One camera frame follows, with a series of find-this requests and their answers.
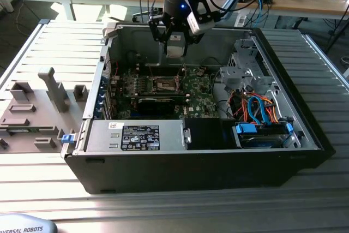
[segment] white sticker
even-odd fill
[[[172,35],[170,36],[171,41],[180,41],[180,35]]]
[[[124,122],[109,122],[109,129],[122,129]]]

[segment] power supply label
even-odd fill
[[[124,126],[123,151],[160,150],[159,126]]]

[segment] metal slotted surface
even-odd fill
[[[315,43],[299,31],[263,29],[262,32],[330,142],[335,143],[336,137],[347,137],[348,84],[341,79],[337,69],[321,53],[317,53],[320,50]]]
[[[292,31],[292,41],[282,36],[271,41],[274,48],[311,50],[297,32]],[[334,102],[326,101],[327,97],[337,95],[341,100],[336,103],[346,103],[341,96],[345,88],[326,81],[320,85],[324,78],[310,74],[328,73],[318,56],[304,58],[312,61],[304,67],[292,62],[303,61],[301,58],[288,59],[291,62],[285,67],[293,72],[309,103],[331,104]],[[301,82],[303,78],[320,80],[311,84]],[[322,124],[347,120],[341,111],[314,114]],[[328,137],[336,155],[317,169],[303,170],[280,188],[204,192],[90,195],[59,154],[0,154],[0,214],[20,212],[52,219],[64,233],[349,232],[349,134],[328,132]]]

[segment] electronic device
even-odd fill
[[[105,32],[81,128],[62,137],[89,193],[279,186],[334,154],[273,51],[293,42],[266,38],[283,32],[213,28],[185,59],[146,25]]]
[[[155,41],[161,42],[167,53],[167,45],[173,32],[182,32],[184,43],[178,55],[185,56],[188,45],[200,42],[203,34],[215,26],[222,18],[226,18],[234,10],[239,0],[220,0],[220,7],[214,0],[164,0],[162,14],[149,16],[149,26]],[[159,31],[158,25],[163,23],[166,30]]]

